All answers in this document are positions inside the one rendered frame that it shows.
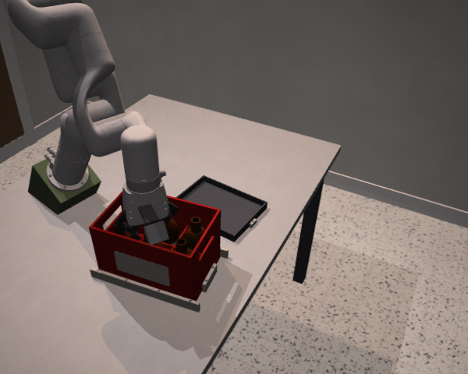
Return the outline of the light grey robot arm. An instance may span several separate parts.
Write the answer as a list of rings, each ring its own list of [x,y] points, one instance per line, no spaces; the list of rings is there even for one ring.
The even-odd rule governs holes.
[[[91,154],[121,150],[127,188],[154,191],[166,176],[159,170],[157,136],[138,112],[125,112],[115,62],[93,10],[83,0],[8,0],[7,6],[12,23],[42,49],[58,98],[73,102],[60,118],[57,151],[47,148],[54,158],[44,155],[51,162],[49,182],[65,192],[79,190],[87,183]],[[95,96],[101,101],[88,104]]]

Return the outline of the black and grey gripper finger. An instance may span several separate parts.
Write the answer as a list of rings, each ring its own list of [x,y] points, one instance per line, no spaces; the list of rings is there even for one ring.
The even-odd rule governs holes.
[[[166,230],[167,230],[167,225],[168,225],[168,222],[172,219],[173,215],[179,210],[179,208],[168,201],[168,207],[169,207],[169,215],[165,218],[163,218],[164,220],[164,223],[165,223],[165,227],[166,227]]]
[[[117,220],[115,221],[115,226],[118,227],[118,228],[122,228],[124,229],[125,231],[128,231],[129,233],[131,233],[131,237],[133,239],[136,239],[136,240],[140,240],[139,239],[139,234],[137,232],[137,228],[139,225],[137,226],[129,226],[128,223],[124,222],[126,220],[126,211],[124,210],[120,216],[117,218]]]

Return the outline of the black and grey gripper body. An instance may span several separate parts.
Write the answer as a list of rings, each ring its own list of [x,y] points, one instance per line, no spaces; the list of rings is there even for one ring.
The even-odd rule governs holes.
[[[159,220],[169,215],[168,198],[163,181],[161,181],[154,191],[147,193],[132,192],[127,188],[126,183],[123,185],[122,205],[123,210],[126,211],[128,225],[137,226],[145,224],[138,207],[147,204],[153,206]]]

